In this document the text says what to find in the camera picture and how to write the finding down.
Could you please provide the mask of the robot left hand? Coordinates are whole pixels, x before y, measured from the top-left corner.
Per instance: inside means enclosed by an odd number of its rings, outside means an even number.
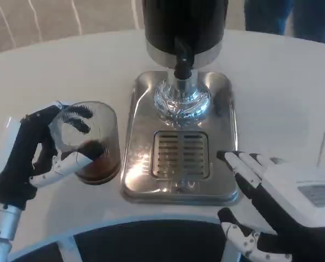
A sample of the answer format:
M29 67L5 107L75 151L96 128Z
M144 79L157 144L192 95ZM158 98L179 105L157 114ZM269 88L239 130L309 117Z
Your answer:
M104 153L99 141L89 141L57 156L50 124L63 109L74 113L71 126L81 133L90 128L83 119L93 113L84 106L54 102L21 120L10 120L0 136L0 205L19 210L35 198L38 188L58 182L99 159Z

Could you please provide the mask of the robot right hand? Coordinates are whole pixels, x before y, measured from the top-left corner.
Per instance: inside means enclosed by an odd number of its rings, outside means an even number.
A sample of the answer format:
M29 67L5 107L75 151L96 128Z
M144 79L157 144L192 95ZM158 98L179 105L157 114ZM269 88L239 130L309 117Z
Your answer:
M250 261L325 261L325 173L280 158L218 151L273 234L239 223L228 208L218 217L237 253Z

